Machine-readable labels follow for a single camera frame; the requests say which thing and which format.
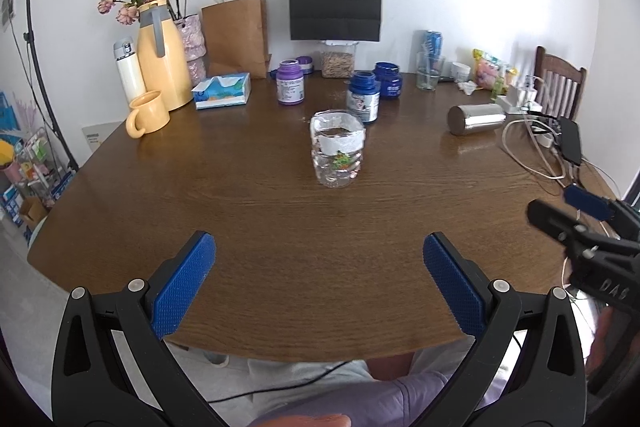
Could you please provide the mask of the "white thermos bottle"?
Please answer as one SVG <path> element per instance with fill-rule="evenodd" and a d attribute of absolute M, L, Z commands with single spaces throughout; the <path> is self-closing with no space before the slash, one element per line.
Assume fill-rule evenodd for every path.
<path fill-rule="evenodd" d="M 126 99 L 131 102 L 145 92 L 145 84 L 134 42 L 127 37 L 113 44 L 113 52 L 117 70 L 124 89 Z"/>

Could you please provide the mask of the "dark blue jar front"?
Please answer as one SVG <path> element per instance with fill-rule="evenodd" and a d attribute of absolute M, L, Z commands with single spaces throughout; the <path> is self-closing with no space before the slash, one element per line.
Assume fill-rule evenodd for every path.
<path fill-rule="evenodd" d="M 349 79 L 346 106 L 363 124 L 372 124 L 378 119 L 380 92 L 381 85 L 373 72 L 357 70 Z"/>

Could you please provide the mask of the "black tripod stand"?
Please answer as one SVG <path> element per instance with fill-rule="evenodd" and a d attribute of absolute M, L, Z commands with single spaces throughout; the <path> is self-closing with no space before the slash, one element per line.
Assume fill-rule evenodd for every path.
<path fill-rule="evenodd" d="M 77 172 L 79 170 L 78 162 L 74 154 L 70 150 L 70 147 L 68 146 L 64 138 L 62 129 L 58 124 L 58 120 L 56 119 L 56 116 L 48 95 L 46 83 L 44 82 L 43 75 L 41 72 L 39 56 L 36 48 L 35 28 L 34 28 L 34 24 L 32 23 L 32 0 L 25 0 L 25 10 L 26 10 L 26 25 L 27 25 L 26 43 L 29 49 L 30 57 L 32 58 L 32 67 L 34 68 L 38 89 L 39 89 L 42 101 L 44 103 L 44 107 L 46 108 L 46 113 L 48 115 L 53 134 L 55 135 L 55 138 L 58 139 L 58 142 L 60 142 L 60 144 L 62 145 L 64 153 L 68 160 L 68 168 L 70 168 L 70 170 L 72 170 L 73 172 Z"/>

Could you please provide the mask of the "small green bottle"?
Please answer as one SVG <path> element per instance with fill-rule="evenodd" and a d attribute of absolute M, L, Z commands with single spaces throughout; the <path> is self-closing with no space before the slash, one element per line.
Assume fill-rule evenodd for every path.
<path fill-rule="evenodd" d="M 491 101 L 493 102 L 497 101 L 498 96 L 502 95 L 503 87 L 504 87 L 504 77 L 498 76 L 495 79 L 494 84 L 492 85 L 492 88 L 491 88 L 491 95 L 490 95 Z"/>

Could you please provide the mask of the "small white cup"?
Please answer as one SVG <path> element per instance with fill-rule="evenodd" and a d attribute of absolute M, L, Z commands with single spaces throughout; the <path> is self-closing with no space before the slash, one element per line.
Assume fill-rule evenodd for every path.
<path fill-rule="evenodd" d="M 471 75 L 471 67 L 468 64 L 452 62 L 450 64 L 450 76 L 454 82 L 467 82 Z"/>

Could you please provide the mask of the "small purple jar behind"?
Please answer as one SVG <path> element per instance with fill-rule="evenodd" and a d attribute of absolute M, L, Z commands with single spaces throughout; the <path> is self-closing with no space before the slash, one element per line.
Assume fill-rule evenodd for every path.
<path fill-rule="evenodd" d="M 298 56 L 296 57 L 296 61 L 299 64 L 300 70 L 305 76 L 311 75 L 314 72 L 314 60 L 311 56 Z"/>

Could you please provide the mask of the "colourful snack bag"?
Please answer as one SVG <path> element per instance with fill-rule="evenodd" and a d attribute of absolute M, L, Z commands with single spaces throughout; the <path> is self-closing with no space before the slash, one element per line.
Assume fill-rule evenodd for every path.
<path fill-rule="evenodd" d="M 472 80 L 480 89 L 491 91 L 501 78 L 503 87 L 511 86 L 518 78 L 518 70 L 510 64 L 480 49 L 472 49 L 474 61 Z"/>

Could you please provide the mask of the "blue tissue box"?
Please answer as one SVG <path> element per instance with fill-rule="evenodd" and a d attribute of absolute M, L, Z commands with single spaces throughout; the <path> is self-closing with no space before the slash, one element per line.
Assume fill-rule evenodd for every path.
<path fill-rule="evenodd" d="M 245 105 L 250 98 L 250 74 L 220 75 L 199 82 L 192 89 L 197 110 Z"/>

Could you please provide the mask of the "stainless steel tumbler lying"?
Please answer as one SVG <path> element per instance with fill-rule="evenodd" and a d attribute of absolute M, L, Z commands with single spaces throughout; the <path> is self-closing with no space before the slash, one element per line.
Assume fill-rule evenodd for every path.
<path fill-rule="evenodd" d="M 456 105 L 447 115 L 448 129 L 453 135 L 469 135 L 500 128 L 506 113 L 494 103 Z"/>

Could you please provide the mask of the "wooden chair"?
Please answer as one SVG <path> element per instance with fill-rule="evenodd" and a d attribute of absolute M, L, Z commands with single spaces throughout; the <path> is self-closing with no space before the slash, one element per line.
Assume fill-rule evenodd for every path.
<path fill-rule="evenodd" d="M 574 120 L 577 116 L 587 69 L 576 68 L 564 58 L 537 46 L 534 64 L 536 102 L 541 112 L 553 117 Z"/>

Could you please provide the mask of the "pink textured vase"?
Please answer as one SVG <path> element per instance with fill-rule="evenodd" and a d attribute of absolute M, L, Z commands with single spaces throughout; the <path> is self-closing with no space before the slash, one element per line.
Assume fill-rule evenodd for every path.
<path fill-rule="evenodd" d="M 186 66 L 188 66 L 192 86 L 206 78 L 206 45 L 198 14 L 189 15 L 175 21 L 182 39 Z"/>

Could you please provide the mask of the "clear drinking glass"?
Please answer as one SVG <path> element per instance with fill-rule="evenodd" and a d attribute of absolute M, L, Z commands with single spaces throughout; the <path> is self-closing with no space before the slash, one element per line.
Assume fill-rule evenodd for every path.
<path fill-rule="evenodd" d="M 434 91 L 442 77 L 442 56 L 431 56 L 427 51 L 420 51 L 416 56 L 416 87 L 424 91 Z"/>

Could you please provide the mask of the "dark blue jar rear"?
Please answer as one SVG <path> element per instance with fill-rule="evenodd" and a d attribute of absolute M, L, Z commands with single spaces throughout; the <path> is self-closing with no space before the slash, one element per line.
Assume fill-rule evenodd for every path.
<path fill-rule="evenodd" d="M 391 62 L 377 62 L 373 72 L 380 84 L 380 97 L 385 100 L 397 100 L 402 89 L 399 66 Z"/>

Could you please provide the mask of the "clear container with oats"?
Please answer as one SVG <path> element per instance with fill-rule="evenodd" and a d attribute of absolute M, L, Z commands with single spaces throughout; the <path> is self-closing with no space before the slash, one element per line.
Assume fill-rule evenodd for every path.
<path fill-rule="evenodd" d="M 355 70 L 357 41 L 324 40 L 321 48 L 321 75 L 328 79 L 347 79 Z"/>

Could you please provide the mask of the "blue soda can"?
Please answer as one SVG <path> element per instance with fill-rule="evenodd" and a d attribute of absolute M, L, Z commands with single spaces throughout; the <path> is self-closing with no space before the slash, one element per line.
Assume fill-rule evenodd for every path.
<path fill-rule="evenodd" d="M 442 33 L 436 30 L 425 31 L 423 45 L 428 56 L 437 60 L 442 55 Z"/>

